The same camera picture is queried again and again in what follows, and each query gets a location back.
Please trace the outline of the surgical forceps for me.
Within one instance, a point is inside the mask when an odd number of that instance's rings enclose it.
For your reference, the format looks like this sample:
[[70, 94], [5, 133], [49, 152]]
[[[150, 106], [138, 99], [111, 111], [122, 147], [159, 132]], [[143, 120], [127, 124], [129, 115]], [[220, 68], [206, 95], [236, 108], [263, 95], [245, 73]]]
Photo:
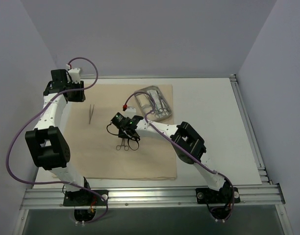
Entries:
[[125, 144], [125, 139], [121, 138], [121, 143], [116, 145], [116, 150], [120, 151], [121, 149], [123, 149], [124, 151], [128, 151], [129, 150], [129, 146], [127, 144]]

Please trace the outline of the thin metal tweezers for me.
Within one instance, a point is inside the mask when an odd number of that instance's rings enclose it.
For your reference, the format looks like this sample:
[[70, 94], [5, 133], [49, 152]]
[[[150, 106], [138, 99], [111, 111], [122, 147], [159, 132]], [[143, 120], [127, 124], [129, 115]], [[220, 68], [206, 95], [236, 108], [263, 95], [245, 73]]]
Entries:
[[93, 116], [93, 113], [94, 113], [94, 108], [95, 108], [95, 105], [90, 104], [90, 107], [89, 107], [89, 124], [91, 124], [92, 116]]

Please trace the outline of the metal instrument tray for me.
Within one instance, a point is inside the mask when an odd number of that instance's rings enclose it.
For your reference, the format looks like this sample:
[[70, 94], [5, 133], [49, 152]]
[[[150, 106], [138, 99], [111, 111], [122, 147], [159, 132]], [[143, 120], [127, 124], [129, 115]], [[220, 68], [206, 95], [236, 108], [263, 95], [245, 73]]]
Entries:
[[[156, 90], [158, 95], [163, 98], [166, 102], [168, 109], [168, 116], [156, 118], [154, 116], [154, 111], [156, 108], [155, 101], [147, 93], [149, 90]], [[147, 115], [147, 119], [155, 122], [164, 122], [172, 117], [173, 115], [173, 87], [172, 85], [151, 85], [144, 87], [138, 91], [138, 94], [134, 95], [137, 105], [140, 108], [142, 115], [146, 115], [149, 111], [153, 110]]]

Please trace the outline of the beige cloth wrap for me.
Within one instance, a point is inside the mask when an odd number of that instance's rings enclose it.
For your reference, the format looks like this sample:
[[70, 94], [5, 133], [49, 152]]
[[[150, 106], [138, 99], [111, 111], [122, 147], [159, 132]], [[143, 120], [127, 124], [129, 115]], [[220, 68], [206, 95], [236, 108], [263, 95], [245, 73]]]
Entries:
[[[129, 96], [144, 85], [98, 84], [85, 91], [84, 102], [66, 105], [61, 126], [70, 151], [70, 163], [77, 172], [89, 179], [174, 180], [176, 153], [166, 140], [141, 138], [136, 143], [126, 141], [128, 151], [116, 150], [121, 139], [111, 119], [122, 111], [125, 102], [137, 108]], [[89, 107], [94, 113], [89, 124]]]

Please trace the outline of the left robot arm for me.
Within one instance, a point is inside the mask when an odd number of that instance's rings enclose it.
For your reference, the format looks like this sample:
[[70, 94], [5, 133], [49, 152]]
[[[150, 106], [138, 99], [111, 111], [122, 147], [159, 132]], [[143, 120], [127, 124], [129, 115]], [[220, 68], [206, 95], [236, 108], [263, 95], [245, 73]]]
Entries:
[[67, 103], [85, 100], [81, 72], [80, 68], [51, 71], [52, 80], [43, 92], [45, 111], [34, 129], [25, 133], [25, 141], [35, 165], [64, 182], [68, 197], [87, 205], [92, 199], [88, 182], [70, 163], [70, 148], [59, 129]]

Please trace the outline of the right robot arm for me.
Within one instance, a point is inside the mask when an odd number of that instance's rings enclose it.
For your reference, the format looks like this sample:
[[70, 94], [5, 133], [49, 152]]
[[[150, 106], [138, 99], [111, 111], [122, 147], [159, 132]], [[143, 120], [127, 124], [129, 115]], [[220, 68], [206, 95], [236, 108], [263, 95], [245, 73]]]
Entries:
[[130, 140], [152, 138], [168, 141], [178, 158], [188, 165], [193, 165], [201, 174], [211, 189], [212, 199], [216, 202], [222, 202], [228, 197], [228, 189], [233, 191], [232, 182], [216, 170], [206, 154], [204, 139], [189, 123], [164, 124], [137, 115], [125, 117], [120, 113], [116, 113], [110, 123]]

